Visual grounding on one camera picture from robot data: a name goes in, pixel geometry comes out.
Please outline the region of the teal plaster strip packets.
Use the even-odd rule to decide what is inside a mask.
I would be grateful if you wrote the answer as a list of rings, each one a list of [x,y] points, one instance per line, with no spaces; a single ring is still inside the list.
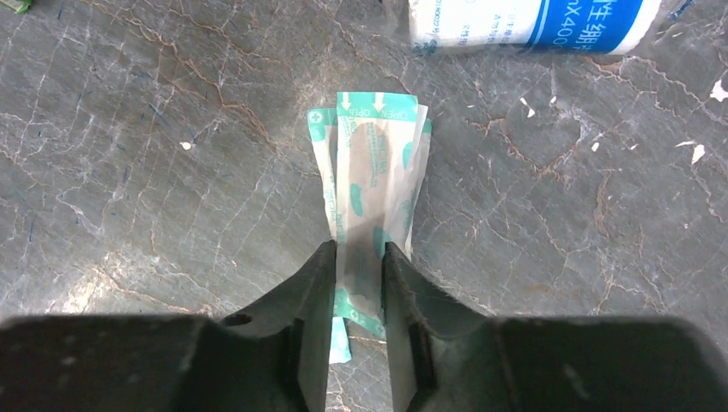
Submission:
[[[340,92],[306,120],[337,243],[329,362],[343,364],[347,321],[385,338],[382,259],[389,242],[411,255],[432,123],[416,96],[385,92]]]

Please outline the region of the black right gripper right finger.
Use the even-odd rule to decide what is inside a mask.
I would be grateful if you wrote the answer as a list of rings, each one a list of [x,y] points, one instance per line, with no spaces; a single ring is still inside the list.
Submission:
[[[724,411],[727,361],[669,316],[486,316],[394,243],[382,262],[396,411]]]

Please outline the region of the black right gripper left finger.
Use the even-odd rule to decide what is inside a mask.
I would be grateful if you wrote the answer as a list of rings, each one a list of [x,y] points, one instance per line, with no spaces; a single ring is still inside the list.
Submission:
[[[1,325],[4,411],[322,411],[337,247],[214,320],[45,315]]]

